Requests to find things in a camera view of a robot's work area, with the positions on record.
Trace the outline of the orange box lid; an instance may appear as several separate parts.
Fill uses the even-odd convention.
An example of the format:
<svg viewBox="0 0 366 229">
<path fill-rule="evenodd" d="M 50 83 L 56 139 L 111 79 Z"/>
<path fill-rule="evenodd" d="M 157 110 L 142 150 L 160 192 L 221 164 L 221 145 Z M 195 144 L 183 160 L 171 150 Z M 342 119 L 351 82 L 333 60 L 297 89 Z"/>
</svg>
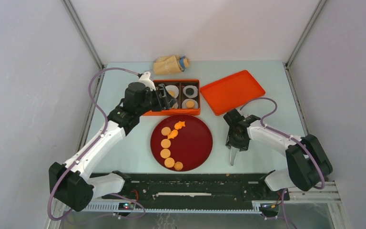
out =
<svg viewBox="0 0 366 229">
<path fill-rule="evenodd" d="M 200 88 L 205 101 L 216 116 L 265 95 L 264 88 L 247 71 L 231 74 Z"/>
</svg>

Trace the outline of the metal tongs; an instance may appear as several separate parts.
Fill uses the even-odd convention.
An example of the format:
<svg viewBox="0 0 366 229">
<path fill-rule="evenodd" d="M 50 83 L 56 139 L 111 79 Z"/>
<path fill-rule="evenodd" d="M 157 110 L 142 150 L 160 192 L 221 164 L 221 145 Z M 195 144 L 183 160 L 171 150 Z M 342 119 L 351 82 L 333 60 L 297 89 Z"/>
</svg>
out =
<svg viewBox="0 0 366 229">
<path fill-rule="evenodd" d="M 229 149 L 229 165 L 230 166 L 234 165 L 235 159 L 236 159 L 236 156 L 237 156 L 238 152 L 239 152 L 239 149 L 235 148 L 233 146 Z"/>
</svg>

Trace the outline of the orange cookie box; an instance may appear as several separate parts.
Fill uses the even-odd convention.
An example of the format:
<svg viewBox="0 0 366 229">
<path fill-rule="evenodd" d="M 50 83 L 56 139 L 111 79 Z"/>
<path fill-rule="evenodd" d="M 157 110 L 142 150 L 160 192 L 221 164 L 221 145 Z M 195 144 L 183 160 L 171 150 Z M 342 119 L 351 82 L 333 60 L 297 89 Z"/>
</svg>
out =
<svg viewBox="0 0 366 229">
<path fill-rule="evenodd" d="M 167 79 L 167 80 L 155 80 L 155 86 L 159 84 L 164 84 L 165 88 L 168 90 L 175 91 L 177 97 L 177 103 L 173 105 L 172 109 L 164 110 L 160 112 L 149 111 L 145 113 L 145 116 L 171 116 L 178 114 L 187 115 L 199 115 L 201 113 L 201 102 L 200 102 L 200 81 L 198 79 Z M 186 96 L 185 88 L 193 88 L 194 95 Z M 187 108 L 185 103 L 188 100 L 193 100 L 195 102 L 194 108 Z"/>
</svg>

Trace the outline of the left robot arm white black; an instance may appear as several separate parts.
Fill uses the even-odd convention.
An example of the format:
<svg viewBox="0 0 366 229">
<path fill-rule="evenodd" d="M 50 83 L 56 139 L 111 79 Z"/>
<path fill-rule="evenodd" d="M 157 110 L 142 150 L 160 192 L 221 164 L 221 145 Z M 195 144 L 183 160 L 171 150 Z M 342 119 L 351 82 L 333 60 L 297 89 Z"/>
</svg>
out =
<svg viewBox="0 0 366 229">
<path fill-rule="evenodd" d="M 129 197 L 132 186 L 125 182 L 125 176 L 114 172 L 100 177 L 91 174 L 109 150 L 138 125 L 143 114 L 169 110 L 176 103 L 177 99 L 168 93 L 164 84 L 150 88 L 144 83 L 130 83 L 120 103 L 105 116 L 103 126 L 87 145 L 63 164 L 51 165 L 50 198 L 79 212 L 93 199 L 105 195 Z"/>
</svg>

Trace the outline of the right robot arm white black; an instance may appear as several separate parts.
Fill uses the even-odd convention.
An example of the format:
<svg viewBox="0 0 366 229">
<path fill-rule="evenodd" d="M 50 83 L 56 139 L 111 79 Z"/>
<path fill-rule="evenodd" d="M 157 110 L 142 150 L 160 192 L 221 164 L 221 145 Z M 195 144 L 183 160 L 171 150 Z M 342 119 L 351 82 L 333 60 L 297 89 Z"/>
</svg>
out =
<svg viewBox="0 0 366 229">
<path fill-rule="evenodd" d="M 316 136 L 282 133 L 265 124 L 260 117 L 244 117 L 237 109 L 227 112 L 224 120 L 229 126 L 225 145 L 230 150 L 231 166 L 237 153 L 248 150 L 252 140 L 269 146 L 286 158 L 286 169 L 271 171 L 261 179 L 258 186 L 260 197 L 271 199 L 277 191 L 290 187 L 302 191 L 324 188 L 325 177 L 333 172 L 333 166 Z"/>
</svg>

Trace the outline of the dark red round plate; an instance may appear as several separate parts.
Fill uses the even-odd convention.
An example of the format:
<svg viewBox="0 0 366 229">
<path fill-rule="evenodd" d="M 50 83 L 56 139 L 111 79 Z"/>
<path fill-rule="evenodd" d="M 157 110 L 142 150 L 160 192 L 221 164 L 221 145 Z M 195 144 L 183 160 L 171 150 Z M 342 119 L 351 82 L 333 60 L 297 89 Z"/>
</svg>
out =
<svg viewBox="0 0 366 229">
<path fill-rule="evenodd" d="M 185 121 L 185 127 L 178 130 L 178 136 L 170 139 L 171 146 L 168 148 L 175 162 L 183 163 L 183 169 L 177 172 L 186 172 L 201 166 L 210 156 L 213 148 L 213 137 L 209 127 L 196 116 L 178 114 L 163 119 L 153 130 L 150 138 L 150 148 L 155 160 L 164 168 L 176 171 L 174 167 L 167 168 L 164 158 L 160 156 L 161 141 L 167 136 L 161 134 L 163 127 L 174 130 L 178 121 Z"/>
</svg>

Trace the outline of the black sandwich cookie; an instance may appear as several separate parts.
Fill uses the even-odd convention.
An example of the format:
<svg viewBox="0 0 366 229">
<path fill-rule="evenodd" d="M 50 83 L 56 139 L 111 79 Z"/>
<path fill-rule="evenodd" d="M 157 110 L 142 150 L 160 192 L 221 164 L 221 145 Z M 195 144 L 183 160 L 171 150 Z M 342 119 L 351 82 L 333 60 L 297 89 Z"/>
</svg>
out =
<svg viewBox="0 0 366 229">
<path fill-rule="evenodd" d="M 185 94 L 186 94 L 186 96 L 193 96 L 194 95 L 194 89 L 193 88 L 188 88 L 188 87 L 186 87 L 185 88 L 186 90 L 185 90 Z"/>
</svg>

